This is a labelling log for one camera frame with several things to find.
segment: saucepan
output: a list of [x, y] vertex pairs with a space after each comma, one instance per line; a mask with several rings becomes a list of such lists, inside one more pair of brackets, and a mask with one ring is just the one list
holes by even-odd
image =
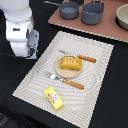
[[79, 5], [75, 2], [64, 2], [62, 4], [52, 3], [49, 1], [44, 2], [58, 5], [60, 16], [64, 19], [74, 19], [79, 15]]
[[117, 9], [118, 22], [122, 28], [128, 30], [128, 4]]
[[104, 6], [102, 5], [102, 0], [96, 3], [87, 3], [82, 7], [81, 20], [85, 24], [95, 25], [101, 22], [104, 12]]

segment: butter knife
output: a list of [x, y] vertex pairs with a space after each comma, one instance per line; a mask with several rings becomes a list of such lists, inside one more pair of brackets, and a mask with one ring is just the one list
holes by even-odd
[[93, 63], [95, 63], [97, 61], [96, 59], [93, 59], [93, 58], [90, 58], [90, 57], [86, 57], [86, 56], [82, 56], [82, 55], [76, 55], [76, 54], [69, 53], [69, 52], [66, 52], [66, 51], [63, 51], [63, 50], [60, 50], [60, 49], [57, 49], [57, 51], [65, 54], [65, 55], [73, 55], [73, 56], [78, 57], [79, 59], [83, 59], [83, 60], [90, 61], [90, 62], [93, 62]]

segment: beige placemat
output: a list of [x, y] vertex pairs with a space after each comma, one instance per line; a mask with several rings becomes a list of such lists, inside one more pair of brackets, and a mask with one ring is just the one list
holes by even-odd
[[[83, 61], [81, 74], [71, 79], [74, 82], [83, 84], [84, 90], [43, 77], [42, 72], [44, 70], [56, 74], [54, 64], [58, 58], [63, 56], [56, 49], [63, 49], [97, 59], [96, 63]], [[60, 31], [15, 90], [13, 96], [46, 110], [78, 127], [87, 128], [112, 49], [113, 46], [110, 44]], [[52, 107], [43, 93], [44, 90], [51, 86], [64, 102], [64, 106], [58, 111]]]

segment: yellow butter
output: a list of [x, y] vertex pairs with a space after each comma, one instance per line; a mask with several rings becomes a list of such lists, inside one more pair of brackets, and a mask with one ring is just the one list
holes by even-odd
[[79, 58], [61, 58], [60, 68], [81, 70], [82, 59]]
[[52, 106], [55, 108], [55, 110], [58, 110], [62, 106], [64, 106], [64, 103], [62, 102], [62, 100], [60, 99], [60, 97], [57, 95], [57, 93], [54, 91], [52, 87], [45, 90], [44, 93], [51, 102]]

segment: bread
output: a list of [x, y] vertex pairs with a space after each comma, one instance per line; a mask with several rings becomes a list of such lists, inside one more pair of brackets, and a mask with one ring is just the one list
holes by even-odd
[[81, 70], [81, 67], [82, 67], [82, 59], [66, 58], [66, 57], [61, 58], [60, 68]]

